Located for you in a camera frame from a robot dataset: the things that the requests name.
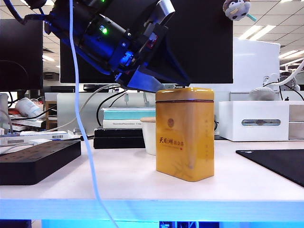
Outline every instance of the black power strip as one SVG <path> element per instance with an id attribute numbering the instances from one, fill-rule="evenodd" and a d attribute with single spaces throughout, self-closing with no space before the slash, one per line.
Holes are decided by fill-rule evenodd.
<path id="1" fill-rule="evenodd" d="M 80 155 L 80 141 L 51 141 L 0 155 L 0 185 L 37 184 Z"/>

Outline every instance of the office desk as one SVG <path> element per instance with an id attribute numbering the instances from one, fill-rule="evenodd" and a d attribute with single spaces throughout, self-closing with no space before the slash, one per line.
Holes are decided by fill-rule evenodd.
<path id="1" fill-rule="evenodd" d="M 304 188 L 235 153 L 278 148 L 304 148 L 304 142 L 215 141 L 215 176 L 199 182 L 157 172 L 145 149 L 93 155 L 100 195 L 117 221 L 303 222 Z M 82 151 L 36 185 L 0 186 L 0 219 L 107 220 L 94 200 L 83 142 Z"/>

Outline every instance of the white cable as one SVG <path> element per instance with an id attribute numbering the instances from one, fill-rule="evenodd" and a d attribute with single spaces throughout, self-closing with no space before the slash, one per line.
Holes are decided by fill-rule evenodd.
<path id="1" fill-rule="evenodd" d="M 3 111 L 3 110 L 1 110 L 1 109 L 0 109 L 0 112 L 6 115 L 8 121 L 9 121 L 9 124 L 10 124 L 10 125 L 9 125 L 9 127 L 10 127 L 10 133 L 11 133 L 11 134 L 14 134 L 14 131 L 13 131 L 13 124 L 12 124 L 12 122 L 11 122 L 10 116 L 9 116 L 5 111 Z"/>
<path id="2" fill-rule="evenodd" d="M 72 54 L 73 54 L 73 60 L 74 60 L 74 67 L 75 67 L 75 115 L 77 118 L 77 122 L 79 125 L 79 129 L 81 131 L 81 134 L 84 138 L 85 141 L 85 146 L 87 149 L 87 154 L 88 158 L 90 161 L 90 168 L 91 168 L 91 174 L 92 174 L 92 182 L 93 182 L 93 189 L 94 189 L 94 194 L 96 199 L 98 200 L 99 204 L 102 206 L 102 208 L 105 210 L 107 213 L 110 221 L 113 223 L 113 225 L 116 228 L 119 228 L 114 219 L 112 218 L 111 214 L 103 204 L 103 201 L 101 200 L 99 196 L 99 191 L 98 191 L 98 185 L 97 185 L 97 180 L 96 180 L 96 173 L 95 173 L 95 167 L 94 167 L 94 161 L 93 161 L 93 156 L 92 156 L 92 151 L 91 147 L 89 144 L 89 141 L 86 136 L 86 131 L 83 127 L 83 124 L 81 122 L 80 118 L 80 112 L 79 112 L 79 71 L 78 71 L 78 63 L 77 63 L 77 57 L 76 57 L 76 50 L 75 50 L 75 45 L 74 45 L 74 40 L 73 40 L 73 0 L 69 1 L 69 9 L 70 9 L 70 31 L 69 31 L 69 36 L 70 36 L 70 44 L 71 44 L 71 49 L 72 49 Z"/>
<path id="3" fill-rule="evenodd" d="M 300 66 L 287 79 L 285 79 L 282 82 L 273 83 L 271 85 L 272 86 L 283 86 L 283 85 L 285 85 L 286 83 L 290 82 L 293 78 L 295 78 L 303 67 L 304 67 L 304 60 L 302 61 Z"/>
<path id="4" fill-rule="evenodd" d="M 82 107 L 80 108 L 80 111 L 79 111 L 79 112 L 81 113 L 81 112 L 83 111 L 83 109 L 85 108 L 86 104 L 89 102 L 89 100 L 91 100 L 91 98 L 92 98 L 95 94 L 97 94 L 99 91 L 101 91 L 101 90 L 103 90 L 103 89 L 107 89 L 107 88 L 110 88 L 110 87 L 115 86 L 115 85 L 116 85 L 116 84 L 106 85 L 106 86 L 103 86 L 103 87 L 97 89 L 95 92 L 93 92 L 93 93 L 87 98 L 87 100 L 85 101 L 85 103 L 84 103 L 84 104 L 82 105 Z M 68 122 L 68 123 L 66 123 L 66 124 L 64 124 L 64 125 L 62 125 L 62 126 L 60 126 L 60 127 L 56 127 L 56 128 L 53 128 L 53 129 L 44 131 L 44 132 L 53 132 L 53 131 L 56 131 L 56 130 L 62 128 L 62 127 L 65 127 L 65 126 L 71 124 L 71 123 L 74 122 L 76 119 L 77 119 L 77 118 L 75 117 L 73 120 L 71 120 L 70 122 Z"/>
<path id="5" fill-rule="evenodd" d="M 5 154 L 5 153 L 8 153 L 10 150 L 16 148 L 16 147 L 20 147 L 20 146 L 32 146 L 33 144 L 30 144 L 30 143 L 24 143 L 24 144 L 19 144 L 19 145 L 15 145 L 15 146 L 12 146 L 10 148 L 8 148 L 7 150 L 4 150 L 4 151 L 1 151 L 0 154 Z"/>

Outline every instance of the black mouse pad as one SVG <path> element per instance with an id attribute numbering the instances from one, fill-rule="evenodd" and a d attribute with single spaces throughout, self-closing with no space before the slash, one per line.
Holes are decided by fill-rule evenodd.
<path id="1" fill-rule="evenodd" d="M 304 149 L 247 150 L 236 153 L 304 187 Z"/>

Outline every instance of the stuffed toy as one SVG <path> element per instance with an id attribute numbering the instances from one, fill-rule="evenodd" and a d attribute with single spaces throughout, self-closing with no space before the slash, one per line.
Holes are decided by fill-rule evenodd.
<path id="1" fill-rule="evenodd" d="M 253 21 L 257 19 L 249 14 L 250 0 L 226 0 L 223 5 L 223 11 L 230 20 L 241 20 L 249 17 Z"/>

